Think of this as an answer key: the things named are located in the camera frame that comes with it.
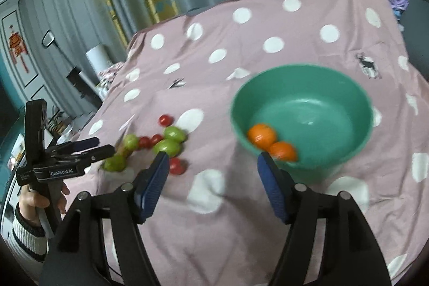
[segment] tangerine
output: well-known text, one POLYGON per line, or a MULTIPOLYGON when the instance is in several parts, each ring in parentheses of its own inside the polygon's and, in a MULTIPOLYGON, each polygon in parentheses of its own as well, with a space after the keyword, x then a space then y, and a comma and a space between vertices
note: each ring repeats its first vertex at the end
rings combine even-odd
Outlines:
POLYGON ((247 132, 247 138, 256 147, 268 151, 271 145, 277 141, 277 134, 267 124, 261 123, 250 128, 247 132))
POLYGON ((297 150, 293 145, 287 142, 276 142, 271 145, 268 153, 274 158, 278 160, 282 160, 285 162, 296 162, 298 161, 297 150))

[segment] wall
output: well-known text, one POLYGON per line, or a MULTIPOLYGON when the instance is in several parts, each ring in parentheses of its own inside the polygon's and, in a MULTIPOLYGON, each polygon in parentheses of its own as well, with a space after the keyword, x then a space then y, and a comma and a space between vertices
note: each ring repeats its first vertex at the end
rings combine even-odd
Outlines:
POLYGON ((13 106, 7 92, 0 84, 0 146, 4 137, 9 132, 11 126, 18 119, 18 110, 13 106))
POLYGON ((5 86, 11 89, 12 83, 19 99, 14 95, 14 101, 19 104, 19 100, 25 101, 44 98, 48 103, 48 117, 52 116, 52 106, 59 106, 57 100, 52 97, 49 86, 46 85, 42 72, 35 63, 31 48, 27 47, 26 52, 21 57, 12 56, 9 51, 9 41, 14 33, 18 33, 28 43, 26 34, 23 31, 23 23, 18 9, 19 0, 4 0, 0 4, 0 60, 2 64, 0 73, 5 86))
POLYGON ((24 106, 24 101, 19 97, 16 88, 14 87, 12 80, 10 79, 9 73, 7 72, 6 66, 3 62, 3 58, 0 56, 0 83, 3 85, 7 95, 10 98, 15 109, 19 110, 24 106))

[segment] green bowl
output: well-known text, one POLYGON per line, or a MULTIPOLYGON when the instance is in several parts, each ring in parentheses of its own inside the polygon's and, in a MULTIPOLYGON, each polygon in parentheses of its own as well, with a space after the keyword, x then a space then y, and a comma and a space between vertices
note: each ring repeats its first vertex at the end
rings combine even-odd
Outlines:
POLYGON ((317 65, 286 65, 260 73, 237 92, 231 123, 244 146, 261 150, 246 137, 255 124, 265 123, 278 140, 297 149, 296 163, 277 161, 295 181, 319 182, 337 165, 355 156, 372 130, 371 101, 354 80, 317 65))

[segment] cherry tomato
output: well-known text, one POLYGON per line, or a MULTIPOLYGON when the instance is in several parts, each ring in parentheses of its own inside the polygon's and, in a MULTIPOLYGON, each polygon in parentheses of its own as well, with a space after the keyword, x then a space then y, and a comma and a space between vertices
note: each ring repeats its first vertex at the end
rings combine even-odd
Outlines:
POLYGON ((152 143, 151 139, 147 136, 143 136, 139 138, 139 149, 151 148, 152 143))
POLYGON ((179 158, 170 159, 170 174, 172 175, 181 175, 186 171, 185 166, 180 163, 179 158))
POLYGON ((152 147, 154 145, 156 145, 162 139, 164 139, 164 138, 160 134, 153 135, 152 138, 151 138, 151 145, 152 145, 152 147))
POLYGON ((163 126, 163 127, 167 127, 170 126, 173 123, 173 117, 168 115, 168 114, 163 114, 161 115, 161 117, 158 119, 158 123, 163 126))

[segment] bed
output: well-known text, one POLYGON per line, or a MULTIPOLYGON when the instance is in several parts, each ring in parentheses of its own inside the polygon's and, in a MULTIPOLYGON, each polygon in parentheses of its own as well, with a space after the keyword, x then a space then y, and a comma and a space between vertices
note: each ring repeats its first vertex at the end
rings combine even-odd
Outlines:
MULTIPOLYGON (((269 281, 287 227, 272 214, 256 159, 238 145, 228 110, 253 75, 297 62, 351 76, 371 97, 375 116, 365 149, 312 188, 353 195, 394 283, 420 255, 429 237, 429 85, 408 62, 389 3, 230 0, 137 33, 103 106, 80 134, 118 145, 128 133, 160 132, 156 121, 164 113, 189 133, 181 155, 186 173, 168 178, 154 216, 140 227, 161 284, 269 281), (186 84, 168 89, 178 78, 186 84)), ((71 198, 82 190, 110 192, 153 157, 133 154, 122 173, 94 164, 67 181, 71 198)), ((307 281, 317 276, 323 222, 319 228, 307 281)), ((109 264, 119 271, 108 224, 104 230, 109 264)))

